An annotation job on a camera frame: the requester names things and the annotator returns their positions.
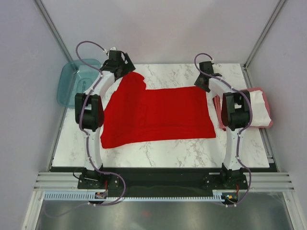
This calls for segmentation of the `red t shirt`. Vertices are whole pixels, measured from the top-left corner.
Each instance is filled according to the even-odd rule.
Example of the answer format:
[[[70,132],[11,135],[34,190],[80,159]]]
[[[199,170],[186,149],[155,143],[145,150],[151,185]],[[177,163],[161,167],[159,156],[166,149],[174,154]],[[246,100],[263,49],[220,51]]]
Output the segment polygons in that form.
[[[204,90],[196,86],[150,90],[144,76],[136,72],[123,77],[104,115],[104,149],[147,141],[216,137]]]

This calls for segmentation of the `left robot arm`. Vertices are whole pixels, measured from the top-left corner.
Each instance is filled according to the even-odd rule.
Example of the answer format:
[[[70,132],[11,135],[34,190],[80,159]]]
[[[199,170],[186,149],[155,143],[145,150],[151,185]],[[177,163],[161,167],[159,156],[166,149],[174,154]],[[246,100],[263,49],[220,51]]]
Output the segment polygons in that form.
[[[84,60],[83,64],[98,71],[98,78],[84,93],[75,95],[75,121],[83,132],[86,146],[84,167],[88,170],[102,171],[100,155],[100,130],[105,115],[102,98],[107,90],[120,78],[135,70],[129,55],[120,50],[109,50],[108,59],[101,68],[96,68]]]

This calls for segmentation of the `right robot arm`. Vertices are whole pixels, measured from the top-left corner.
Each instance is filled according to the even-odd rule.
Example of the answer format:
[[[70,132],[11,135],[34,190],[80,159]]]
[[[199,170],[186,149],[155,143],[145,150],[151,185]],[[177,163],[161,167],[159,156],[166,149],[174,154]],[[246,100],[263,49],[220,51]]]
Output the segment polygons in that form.
[[[200,74],[194,85],[222,99],[221,120],[227,135],[223,167],[228,171],[240,170],[243,167],[239,156],[240,141],[253,118],[249,92],[233,88],[221,74],[214,73],[210,61],[196,63],[195,67]]]

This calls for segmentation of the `pink folded t shirt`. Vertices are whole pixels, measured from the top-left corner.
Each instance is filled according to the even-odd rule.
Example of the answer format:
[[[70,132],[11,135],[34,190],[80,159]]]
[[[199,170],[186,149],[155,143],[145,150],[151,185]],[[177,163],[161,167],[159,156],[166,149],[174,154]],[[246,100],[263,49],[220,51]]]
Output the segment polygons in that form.
[[[253,119],[250,126],[258,128],[271,127],[273,121],[265,92],[262,88],[249,88],[247,91],[251,97],[251,108],[253,112]],[[216,110],[219,128],[226,131],[221,119],[222,100],[218,95],[213,97],[213,104]]]

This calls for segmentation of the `teal transparent plastic bin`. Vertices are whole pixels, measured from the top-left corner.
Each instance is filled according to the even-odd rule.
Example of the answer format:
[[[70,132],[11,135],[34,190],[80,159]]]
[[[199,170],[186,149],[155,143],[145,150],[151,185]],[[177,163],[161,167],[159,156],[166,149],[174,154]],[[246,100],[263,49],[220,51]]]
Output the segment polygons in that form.
[[[88,65],[80,60],[74,60],[67,63],[61,71],[58,91],[57,103],[63,107],[74,108],[75,95],[83,93],[97,79],[101,63],[96,59],[85,59]]]

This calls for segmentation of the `white folded t shirt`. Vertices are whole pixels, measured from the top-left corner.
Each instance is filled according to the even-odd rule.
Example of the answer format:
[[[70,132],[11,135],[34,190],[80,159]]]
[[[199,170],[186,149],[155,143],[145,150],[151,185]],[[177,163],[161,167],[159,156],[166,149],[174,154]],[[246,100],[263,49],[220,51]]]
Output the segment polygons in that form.
[[[253,118],[252,127],[269,128],[273,125],[270,107],[265,92],[262,88],[248,89],[251,101]]]

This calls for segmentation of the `right aluminium corner post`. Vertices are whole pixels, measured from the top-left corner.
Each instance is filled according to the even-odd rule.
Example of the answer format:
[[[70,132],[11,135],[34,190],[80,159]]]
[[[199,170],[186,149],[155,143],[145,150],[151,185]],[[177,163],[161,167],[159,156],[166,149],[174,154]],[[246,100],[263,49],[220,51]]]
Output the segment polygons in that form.
[[[258,50],[261,48],[264,40],[268,36],[270,30],[274,26],[274,23],[276,22],[277,18],[279,17],[279,14],[281,13],[282,9],[284,8],[285,4],[287,3],[287,0],[278,0],[276,6],[274,7],[272,13],[270,14],[264,28],[262,29],[255,45],[253,46],[250,54],[248,55],[247,60],[242,65],[243,69],[247,71],[248,67],[250,66],[251,62],[253,61],[255,55],[257,54]]]

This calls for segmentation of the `aluminium corner post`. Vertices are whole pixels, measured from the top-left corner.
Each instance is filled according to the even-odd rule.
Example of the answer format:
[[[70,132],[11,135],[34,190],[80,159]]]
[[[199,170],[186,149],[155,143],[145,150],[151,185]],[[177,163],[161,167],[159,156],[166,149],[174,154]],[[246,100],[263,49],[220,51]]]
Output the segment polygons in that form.
[[[43,17],[45,23],[47,24],[50,32],[52,33],[54,39],[56,40],[60,50],[62,51],[64,57],[68,62],[73,61],[73,58],[68,51],[60,33],[58,32],[58,29],[56,28],[50,14],[47,11],[47,8],[45,7],[44,3],[42,0],[33,0],[34,4],[38,8],[38,11],[40,12],[41,16]]]
[[[274,7],[272,13],[270,14],[264,28],[262,29],[255,45],[253,46],[250,54],[248,55],[247,60],[242,65],[243,69],[247,71],[248,67],[250,66],[251,62],[253,61],[255,55],[257,54],[258,50],[261,48],[264,40],[268,36],[270,30],[274,26],[274,23],[276,22],[277,18],[279,17],[279,14],[281,13],[282,9],[284,8],[285,4],[287,3],[287,0],[278,0],[276,6]]]

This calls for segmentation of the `left aluminium corner post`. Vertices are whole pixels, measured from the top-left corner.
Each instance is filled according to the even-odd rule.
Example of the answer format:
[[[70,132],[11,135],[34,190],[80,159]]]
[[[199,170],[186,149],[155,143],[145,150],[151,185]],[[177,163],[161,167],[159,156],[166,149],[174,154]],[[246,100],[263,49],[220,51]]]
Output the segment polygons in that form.
[[[38,8],[38,11],[40,12],[41,16],[43,17],[45,23],[47,24],[50,32],[52,33],[54,39],[56,40],[60,50],[62,51],[64,57],[68,62],[73,61],[73,58],[68,51],[60,33],[58,32],[58,29],[56,28],[50,14],[47,11],[47,8],[45,7],[44,3],[42,0],[33,0],[34,4]]]

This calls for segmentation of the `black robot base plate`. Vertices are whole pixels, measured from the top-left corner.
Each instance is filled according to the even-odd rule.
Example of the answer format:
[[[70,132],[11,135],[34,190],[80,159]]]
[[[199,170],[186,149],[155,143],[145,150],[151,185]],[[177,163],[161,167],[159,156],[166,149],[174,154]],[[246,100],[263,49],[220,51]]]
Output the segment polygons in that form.
[[[106,189],[123,195],[210,195],[214,190],[244,191],[253,173],[276,173],[270,169],[234,172],[221,168],[111,168],[107,174],[82,167],[52,167],[54,173],[72,173],[78,189]]]

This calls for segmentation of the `aluminium frame rail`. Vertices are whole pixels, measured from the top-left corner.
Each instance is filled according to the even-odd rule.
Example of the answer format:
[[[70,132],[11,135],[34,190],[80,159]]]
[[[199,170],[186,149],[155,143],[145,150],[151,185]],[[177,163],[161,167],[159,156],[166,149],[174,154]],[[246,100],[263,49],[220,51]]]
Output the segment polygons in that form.
[[[73,191],[77,189],[77,179],[70,172],[40,172],[37,176],[35,191]],[[288,173],[255,172],[252,174],[252,192],[292,192],[294,186]]]

